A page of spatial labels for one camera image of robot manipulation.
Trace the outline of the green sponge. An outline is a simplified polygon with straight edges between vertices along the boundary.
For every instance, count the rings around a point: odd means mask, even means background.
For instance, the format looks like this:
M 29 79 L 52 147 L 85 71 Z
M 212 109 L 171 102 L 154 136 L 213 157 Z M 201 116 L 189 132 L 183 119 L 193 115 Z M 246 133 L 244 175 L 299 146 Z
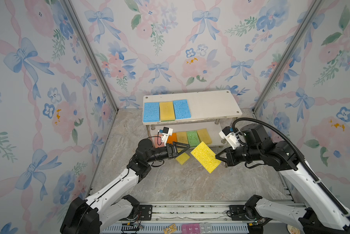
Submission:
M 191 147 L 197 147 L 200 144 L 200 139 L 197 131 L 188 131 L 187 132 L 188 143 Z

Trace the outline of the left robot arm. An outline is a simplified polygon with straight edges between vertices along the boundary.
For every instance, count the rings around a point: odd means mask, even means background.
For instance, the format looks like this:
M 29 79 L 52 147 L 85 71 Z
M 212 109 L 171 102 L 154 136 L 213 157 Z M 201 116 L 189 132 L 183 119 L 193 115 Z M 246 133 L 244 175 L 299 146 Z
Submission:
M 126 169 L 101 190 L 85 199 L 74 199 L 60 227 L 62 234 L 99 234 L 122 219 L 139 217 L 140 202 L 126 191 L 139 184 L 151 171 L 152 162 L 175 159 L 190 149 L 173 142 L 155 148 L 146 138 L 139 142 Z

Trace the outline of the dark yellow sponge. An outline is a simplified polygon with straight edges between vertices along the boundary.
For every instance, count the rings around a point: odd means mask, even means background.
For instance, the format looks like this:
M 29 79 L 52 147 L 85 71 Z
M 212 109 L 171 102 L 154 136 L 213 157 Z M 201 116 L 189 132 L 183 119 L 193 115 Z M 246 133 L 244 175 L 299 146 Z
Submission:
M 207 145 L 213 143 L 212 138 L 210 137 L 210 134 L 206 128 L 197 130 L 197 134 L 201 142 L 204 142 Z

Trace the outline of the yellow sponge bottom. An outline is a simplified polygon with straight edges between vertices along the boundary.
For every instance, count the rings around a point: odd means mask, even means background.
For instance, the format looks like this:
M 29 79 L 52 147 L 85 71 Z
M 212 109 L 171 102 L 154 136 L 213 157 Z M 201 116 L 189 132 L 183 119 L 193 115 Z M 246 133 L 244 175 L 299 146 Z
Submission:
M 187 132 L 177 132 L 177 142 L 189 144 Z

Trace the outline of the blue sponge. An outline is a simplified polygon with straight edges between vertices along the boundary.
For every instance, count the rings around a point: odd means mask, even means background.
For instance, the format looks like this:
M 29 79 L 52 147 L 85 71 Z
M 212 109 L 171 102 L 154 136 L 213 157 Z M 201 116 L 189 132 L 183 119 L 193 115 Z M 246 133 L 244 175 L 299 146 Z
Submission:
M 190 119 L 192 117 L 186 99 L 173 101 L 176 120 Z
M 143 123 L 159 122 L 159 102 L 147 102 L 143 109 Z

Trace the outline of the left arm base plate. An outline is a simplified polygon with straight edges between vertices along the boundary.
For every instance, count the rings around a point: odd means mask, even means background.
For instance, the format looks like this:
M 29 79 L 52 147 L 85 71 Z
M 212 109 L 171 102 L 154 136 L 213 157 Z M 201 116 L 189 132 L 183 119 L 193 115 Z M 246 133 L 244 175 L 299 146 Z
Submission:
M 131 213 L 125 220 L 150 221 L 152 219 L 152 214 L 153 214 L 152 205 L 138 205 L 133 207 Z

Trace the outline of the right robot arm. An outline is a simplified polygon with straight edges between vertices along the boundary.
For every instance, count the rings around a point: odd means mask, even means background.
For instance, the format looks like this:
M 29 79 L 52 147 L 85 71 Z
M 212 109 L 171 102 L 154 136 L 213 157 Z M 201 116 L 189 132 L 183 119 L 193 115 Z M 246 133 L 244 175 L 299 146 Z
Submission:
M 270 166 L 287 179 L 305 200 L 307 207 L 296 208 L 253 195 L 244 205 L 247 219 L 262 218 L 289 224 L 306 234 L 350 234 L 350 209 L 344 206 L 313 172 L 302 153 L 282 135 L 274 143 L 265 131 L 265 123 L 253 123 L 240 130 L 225 127 L 220 137 L 229 147 L 216 155 L 228 167 L 252 162 Z

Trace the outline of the white two-tier shelf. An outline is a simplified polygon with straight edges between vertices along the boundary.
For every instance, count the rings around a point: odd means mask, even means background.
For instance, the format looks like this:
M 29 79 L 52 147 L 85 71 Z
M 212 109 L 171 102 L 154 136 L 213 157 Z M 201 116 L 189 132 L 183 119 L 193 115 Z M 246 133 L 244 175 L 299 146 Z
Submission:
M 156 136 L 163 127 L 171 128 L 175 133 L 206 129 L 212 140 L 210 146 L 222 147 L 226 145 L 226 141 L 219 136 L 223 129 L 220 122 L 225 119 L 237 119 L 243 114 L 229 90 L 143 97 L 144 104 L 176 100 L 186 100 L 188 102 L 191 117 L 174 121 L 143 122 L 147 127 L 149 136 Z

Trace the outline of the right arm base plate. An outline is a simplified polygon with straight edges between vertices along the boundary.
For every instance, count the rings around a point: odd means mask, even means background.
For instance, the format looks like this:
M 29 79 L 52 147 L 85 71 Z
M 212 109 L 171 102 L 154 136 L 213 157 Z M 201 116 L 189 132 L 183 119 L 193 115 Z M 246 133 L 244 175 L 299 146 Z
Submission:
M 245 205 L 230 205 L 227 216 L 232 219 L 232 221 L 251 221 L 251 222 L 270 222 L 271 218 L 266 218 L 258 214 L 255 208 L 246 207 Z

